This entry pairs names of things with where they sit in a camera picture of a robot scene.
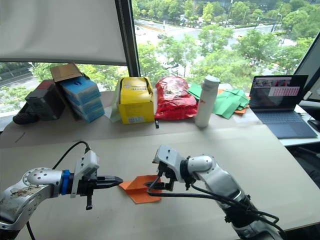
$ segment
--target black cable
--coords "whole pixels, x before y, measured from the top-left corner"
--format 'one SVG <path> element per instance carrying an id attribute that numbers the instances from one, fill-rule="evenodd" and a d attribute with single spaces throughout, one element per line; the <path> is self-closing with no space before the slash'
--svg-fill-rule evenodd
<path id="1" fill-rule="evenodd" d="M 26 228 L 28 229 L 28 232 L 29 232 L 29 234 L 30 234 L 30 238 L 31 238 L 32 240 L 36 240 L 36 238 L 35 238 L 35 236 L 34 236 L 34 233 L 33 233 L 32 230 L 31 230 L 31 226 L 30 226 L 30 222 L 29 222 L 29 221 L 26 222 Z"/>
<path id="2" fill-rule="evenodd" d="M 240 203 L 236 200 L 233 200 L 232 198 L 229 198 L 229 197 L 225 197 L 225 196 L 222 196 L 222 195 L 218 195 L 218 194 L 215 194 L 215 193 L 212 193 L 210 191 L 206 191 L 200 187 L 197 187 L 197 186 L 194 186 L 194 184 L 191 184 L 191 186 L 200 191 L 200 192 L 204 192 L 204 193 L 208 193 L 209 195 L 207 194 L 197 194 L 197 193 L 165 193 L 165 192 L 162 192 L 162 193 L 158 193 L 158 192 L 151 192 L 151 190 L 153 189 L 154 185 L 156 184 L 156 182 L 160 179 L 160 175 L 161 173 L 158 174 L 158 176 L 156 177 L 156 179 L 152 182 L 152 184 L 149 186 L 149 188 L 147 189 L 147 193 L 150 195 L 150 196 L 155 196 L 155 197 L 171 197 L 171 198 L 202 198 L 202 199 L 212 199 L 212 200 L 215 200 L 215 201 L 219 201 L 223 204 L 228 204 L 229 206 L 232 206 L 232 207 L 240 207 L 240 208 L 245 208 L 247 210 L 247 213 L 250 214 L 250 215 L 254 215 L 254 217 L 257 219 L 257 220 L 261 220 L 262 222 L 266 223 L 266 224 L 269 224 L 270 226 L 278 229 L 281 234 L 282 234 L 282 237 L 284 238 L 284 240 L 287 239 L 287 235 L 285 233 L 285 231 L 279 227 L 278 225 L 276 225 L 276 222 L 279 221 L 279 218 L 277 216 L 274 216 L 274 215 L 271 215 L 269 213 L 266 213 L 266 212 L 263 212 L 263 211 L 258 211 L 258 210 L 255 210 L 255 209 L 251 209 L 251 208 L 248 208 L 248 206 L 246 206 L 245 204 L 243 203 Z M 264 215 L 264 216 L 267 216 L 267 217 L 270 217 L 270 218 L 273 218 L 275 219 L 274 222 L 272 221 L 269 221 L 267 219 L 265 219 L 264 217 L 260 216 L 260 215 Z"/>
<path id="3" fill-rule="evenodd" d="M 64 154 L 63 156 L 59 159 L 59 161 L 53 166 L 52 169 L 56 169 L 57 166 L 61 163 L 61 161 L 65 158 L 65 156 L 77 145 L 79 144 L 85 144 L 85 151 L 84 153 L 88 152 L 90 150 L 89 144 L 86 143 L 85 141 L 78 141 L 77 143 L 73 144 Z"/>
<path id="4" fill-rule="evenodd" d="M 57 166 L 61 163 L 61 161 L 66 157 L 66 155 L 67 155 L 75 146 L 77 146 L 77 145 L 79 145 L 79 144 L 84 144 L 84 145 L 85 145 L 85 151 L 84 151 L 84 153 L 86 153 L 86 152 L 88 152 L 88 151 L 90 150 L 89 144 L 88 144 L 87 142 L 85 142 L 85 141 L 78 141 L 78 142 L 76 142 L 75 144 L 73 144 L 73 145 L 62 155 L 62 157 L 61 157 L 61 158 L 59 159 L 59 161 L 53 166 L 52 169 L 56 169 Z M 34 233 L 33 233 L 32 230 L 31 230 L 31 226 L 30 226 L 29 221 L 26 222 L 26 228 L 28 229 L 28 232 L 29 232 L 29 234 L 30 234 L 30 238 L 31 238 L 32 240 L 36 240 L 36 239 L 35 239 L 35 236 L 34 236 Z"/>

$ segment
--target red plastic bag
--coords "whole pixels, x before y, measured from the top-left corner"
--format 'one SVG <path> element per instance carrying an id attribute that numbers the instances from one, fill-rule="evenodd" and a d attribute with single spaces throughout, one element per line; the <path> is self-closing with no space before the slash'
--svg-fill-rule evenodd
<path id="1" fill-rule="evenodd" d="M 192 118 L 197 114 L 197 101 L 187 92 L 188 83 L 182 77 L 164 77 L 155 87 L 158 96 L 158 107 L 154 116 L 156 119 L 179 120 Z"/>

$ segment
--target white thermos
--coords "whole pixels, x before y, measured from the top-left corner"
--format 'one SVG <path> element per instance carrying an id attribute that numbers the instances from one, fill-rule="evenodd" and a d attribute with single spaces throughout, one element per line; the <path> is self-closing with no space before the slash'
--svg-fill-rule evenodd
<path id="1" fill-rule="evenodd" d="M 214 76 L 206 76 L 201 85 L 202 91 L 195 116 L 195 124 L 199 128 L 205 128 L 209 124 L 209 119 L 214 109 L 220 80 Z"/>

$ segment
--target window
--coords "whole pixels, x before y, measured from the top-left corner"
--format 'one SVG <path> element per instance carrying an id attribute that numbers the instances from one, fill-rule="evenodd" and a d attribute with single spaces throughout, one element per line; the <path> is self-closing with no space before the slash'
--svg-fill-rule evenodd
<path id="1" fill-rule="evenodd" d="M 25 104 L 25 97 L 42 80 L 52 79 L 50 68 L 65 63 L 1 62 L 0 117 L 16 114 Z M 126 66 L 77 64 L 81 72 L 97 83 L 100 91 L 114 90 L 120 77 L 128 76 Z"/>
<path id="2" fill-rule="evenodd" d="M 293 74 L 320 30 L 320 2 L 132 0 L 140 72 L 153 85 L 206 75 L 249 91 L 253 76 Z"/>

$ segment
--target yellow package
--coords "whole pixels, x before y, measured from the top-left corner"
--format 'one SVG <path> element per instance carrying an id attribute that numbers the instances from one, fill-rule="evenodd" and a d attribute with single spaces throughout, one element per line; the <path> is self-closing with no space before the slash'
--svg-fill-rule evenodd
<path id="1" fill-rule="evenodd" d="M 120 80 L 118 109 L 124 124 L 155 120 L 154 92 L 148 77 L 124 77 Z"/>

